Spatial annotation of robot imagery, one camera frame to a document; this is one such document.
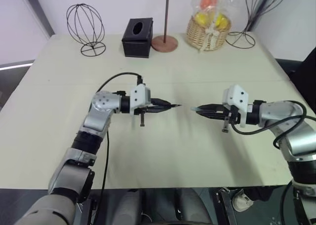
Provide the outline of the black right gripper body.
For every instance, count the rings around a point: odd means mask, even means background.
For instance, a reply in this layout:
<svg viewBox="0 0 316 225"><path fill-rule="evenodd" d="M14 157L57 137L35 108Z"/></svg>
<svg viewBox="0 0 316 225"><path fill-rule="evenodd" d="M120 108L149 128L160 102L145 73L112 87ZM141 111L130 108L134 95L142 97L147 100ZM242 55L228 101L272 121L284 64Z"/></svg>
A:
<svg viewBox="0 0 316 225"><path fill-rule="evenodd" d="M240 113L238 112L238 108L236 106L231 106L229 109L224 107L224 125L222 128L223 133L229 132L229 125L240 124Z"/></svg>

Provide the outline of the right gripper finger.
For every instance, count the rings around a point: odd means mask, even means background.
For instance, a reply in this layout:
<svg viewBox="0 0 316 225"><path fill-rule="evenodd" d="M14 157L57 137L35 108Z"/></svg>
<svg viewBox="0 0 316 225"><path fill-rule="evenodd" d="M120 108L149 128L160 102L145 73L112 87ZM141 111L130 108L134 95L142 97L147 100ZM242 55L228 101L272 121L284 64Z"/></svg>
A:
<svg viewBox="0 0 316 225"><path fill-rule="evenodd" d="M199 111L224 111L222 104L206 104L197 107Z"/></svg>
<svg viewBox="0 0 316 225"><path fill-rule="evenodd" d="M208 119L224 119L224 113L221 112L202 110L197 111L197 114Z"/></svg>

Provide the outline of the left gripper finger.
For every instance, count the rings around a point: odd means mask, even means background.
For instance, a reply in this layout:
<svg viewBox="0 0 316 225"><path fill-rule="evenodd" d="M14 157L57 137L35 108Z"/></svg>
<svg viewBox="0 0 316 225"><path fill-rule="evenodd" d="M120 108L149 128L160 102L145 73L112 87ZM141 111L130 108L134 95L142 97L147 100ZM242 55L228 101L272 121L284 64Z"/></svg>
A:
<svg viewBox="0 0 316 225"><path fill-rule="evenodd" d="M173 105L170 106L148 106L148 112L147 113L160 113L163 111L167 111L171 109Z"/></svg>
<svg viewBox="0 0 316 225"><path fill-rule="evenodd" d="M170 106L170 105L172 105L170 102L163 100L163 99L159 99L159 98L152 98L151 104L155 105L155 106Z"/></svg>

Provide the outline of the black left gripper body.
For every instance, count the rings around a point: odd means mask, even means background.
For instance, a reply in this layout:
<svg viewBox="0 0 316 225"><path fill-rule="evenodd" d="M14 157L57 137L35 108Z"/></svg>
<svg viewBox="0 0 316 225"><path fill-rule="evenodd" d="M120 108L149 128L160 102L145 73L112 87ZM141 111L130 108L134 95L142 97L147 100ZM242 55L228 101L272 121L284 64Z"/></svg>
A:
<svg viewBox="0 0 316 225"><path fill-rule="evenodd" d="M140 127L145 126L145 113L148 112L148 106L138 106L134 110L134 115L139 115L140 116Z"/></svg>

